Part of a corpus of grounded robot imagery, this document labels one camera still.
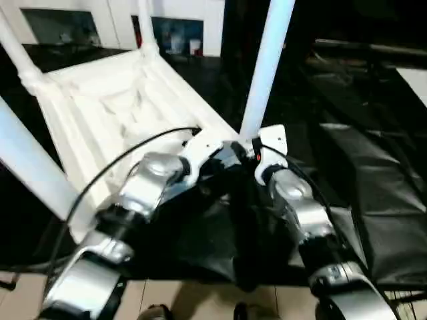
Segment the black tarp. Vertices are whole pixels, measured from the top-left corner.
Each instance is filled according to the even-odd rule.
[[[40,59],[57,59],[47,59],[43,48],[35,49]],[[239,129],[246,94],[244,88],[236,89],[228,71],[209,69],[206,83],[205,69],[197,63],[175,68]],[[281,63],[264,125],[286,126],[290,155],[338,208],[334,222],[350,236],[372,278],[391,289],[423,288],[427,284],[426,107],[394,70],[346,70],[336,65],[296,69]],[[15,76],[14,70],[9,73]],[[16,83],[3,86],[2,96],[57,160],[37,102]],[[304,271],[288,267],[286,228],[254,202],[253,180],[242,172],[230,174],[222,192],[233,195],[231,202],[204,198],[195,190],[187,199],[189,205],[183,201],[175,214],[170,210],[155,226],[155,233],[144,233],[141,245],[150,246],[143,246],[134,277],[232,280],[247,288],[254,283],[306,284]],[[5,169],[1,181],[4,199],[21,201],[14,204],[13,214],[5,213],[0,265],[8,269],[46,262],[58,220]],[[195,196],[200,196],[204,209],[194,205]],[[51,232],[45,237],[48,223]],[[40,251],[35,252],[40,243]],[[62,254],[72,249],[68,236]]]

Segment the black surface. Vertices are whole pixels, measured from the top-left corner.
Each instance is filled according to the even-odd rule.
[[[28,50],[36,64],[44,71],[120,52],[82,47],[37,46],[28,47]],[[250,77],[246,75],[241,63],[230,64],[230,60],[220,61],[219,59],[168,60],[174,69],[234,129],[240,128],[250,84]],[[2,57],[3,61],[4,63],[1,64],[3,74],[8,76],[2,77],[0,94],[52,158],[59,163],[37,102],[20,86],[10,61]],[[334,141],[333,132],[325,135],[325,127],[319,126],[321,123],[331,122],[351,125],[357,131],[357,135],[349,141],[341,140],[338,136],[338,140]],[[353,220],[356,221],[357,232],[361,234],[363,252],[367,258],[369,270],[373,278],[383,285],[414,283],[419,285],[427,282],[423,276],[427,270],[425,267],[427,263],[424,263],[427,261],[427,253],[424,252],[426,247],[424,243],[427,242],[425,212],[422,207],[409,205],[411,199],[423,203],[424,198],[422,181],[427,178],[423,166],[426,156],[424,138],[427,137],[425,122],[425,106],[397,72],[377,67],[350,69],[333,63],[292,63],[282,59],[268,103],[263,124],[285,124],[290,155],[311,173],[332,205],[353,209]],[[383,153],[392,154],[396,158],[397,165],[383,175],[379,175],[378,181],[400,181],[400,184],[392,183],[391,189],[381,190],[369,184],[372,179],[368,178],[372,178],[372,175],[366,176],[363,180],[359,179],[358,168],[352,162],[353,157],[348,153],[346,146],[357,147],[355,144],[361,141],[360,135],[368,140],[360,145],[360,150],[366,152],[370,150],[365,150],[370,143],[378,148],[378,139],[375,138],[382,138],[380,143],[381,148],[384,148]],[[379,168],[383,169],[384,162],[381,159],[375,158],[375,162]],[[352,184],[353,181],[357,181],[358,185]],[[0,233],[0,243],[5,247],[4,251],[2,250],[0,265],[6,268],[16,264],[28,265],[46,261],[57,234],[58,220],[4,167],[1,170],[0,185],[4,199],[14,199],[16,195],[22,199],[14,203],[13,214],[3,215],[5,218],[2,220],[4,224]],[[409,188],[409,196],[396,199],[394,191],[403,186]],[[368,202],[366,198],[355,200],[361,195],[360,190],[370,196]],[[360,209],[362,206],[358,205],[359,203],[364,205],[364,210]],[[392,217],[366,214],[375,205],[381,205],[384,210],[393,210],[396,213]],[[288,252],[286,249],[281,249],[281,246],[286,247],[287,244],[286,241],[276,241],[275,237],[285,237],[286,232],[277,229],[281,228],[280,225],[274,227],[273,224],[274,228],[269,229],[268,226],[271,227],[271,223],[258,221],[259,217],[265,219],[266,215],[254,214],[253,219],[250,220],[252,229],[251,226],[245,226],[243,231],[239,231],[246,233],[255,228],[258,234],[265,233],[263,237],[239,237],[239,239],[252,239],[255,242],[239,240],[228,247],[229,251],[219,252],[216,251],[216,245],[227,248],[224,239],[233,237],[237,232],[235,227],[238,223],[230,220],[233,215],[228,209],[222,207],[221,201],[211,203],[211,206],[205,210],[199,210],[200,216],[194,216],[195,213],[191,212],[193,211],[189,210],[188,215],[193,214],[193,218],[181,229],[177,229],[176,224],[165,223],[167,231],[159,230],[159,234],[177,236],[175,245],[179,249],[176,252],[179,252],[184,259],[182,266],[171,268],[171,261],[162,255],[160,262],[165,262],[163,264],[165,269],[154,267],[150,269],[149,264],[145,263],[142,265],[148,270],[145,270],[147,273],[142,273],[140,270],[141,275],[149,275],[155,279],[186,278],[193,276],[195,269],[202,268],[206,271],[203,264],[208,263],[207,273],[210,277],[206,276],[207,280],[212,278],[219,281],[224,280],[226,275],[228,278],[234,275],[233,280],[239,282],[242,280],[239,277],[249,279],[257,275],[264,283],[304,283],[302,270],[289,268],[283,263],[288,257]],[[49,235],[43,235],[49,225],[51,232]],[[228,236],[209,238],[216,233],[219,235],[224,233]],[[268,241],[261,245],[256,242],[260,239]],[[389,246],[389,239],[397,243]],[[190,247],[192,243],[198,244],[199,247]],[[244,260],[236,259],[230,265],[230,254],[236,248],[239,253],[247,255]],[[263,252],[260,248],[269,249]],[[66,255],[72,249],[73,243],[68,238],[62,255]],[[151,247],[150,250],[167,253],[171,247],[166,246],[163,249]],[[400,254],[403,251],[406,255],[402,263]],[[251,268],[246,267],[246,259],[249,257],[254,261]],[[221,260],[222,264],[212,267],[215,265],[214,261]],[[270,263],[271,261],[280,261],[280,263]],[[240,270],[239,275],[235,273],[236,269]]]

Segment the white frame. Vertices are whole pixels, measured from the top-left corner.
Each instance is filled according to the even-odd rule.
[[[152,17],[203,21],[203,55],[219,57],[222,47],[225,0],[148,0]],[[109,0],[122,49],[136,49],[131,16],[138,15],[137,0]]]
[[[38,44],[21,8],[53,9],[90,12],[102,47],[119,47],[107,0],[0,0],[0,6],[21,43]]]

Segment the white plastic bracket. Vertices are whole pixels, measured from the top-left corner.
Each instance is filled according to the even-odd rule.
[[[201,166],[222,147],[223,143],[216,138],[216,132],[208,129],[202,130],[187,142],[187,145],[179,155],[189,162],[190,174],[184,178],[184,182],[188,187],[194,185],[199,179]]]
[[[276,149],[284,155],[288,154],[288,144],[286,143],[286,132],[283,125],[272,125],[260,129],[261,143]],[[260,185],[266,185],[262,179],[263,172],[272,165],[288,166],[288,162],[276,152],[267,148],[261,148],[260,164],[255,169],[255,179]]]

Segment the person's foot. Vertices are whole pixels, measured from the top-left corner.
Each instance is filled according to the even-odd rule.
[[[165,305],[152,305],[139,315],[138,320],[173,320],[173,315]]]

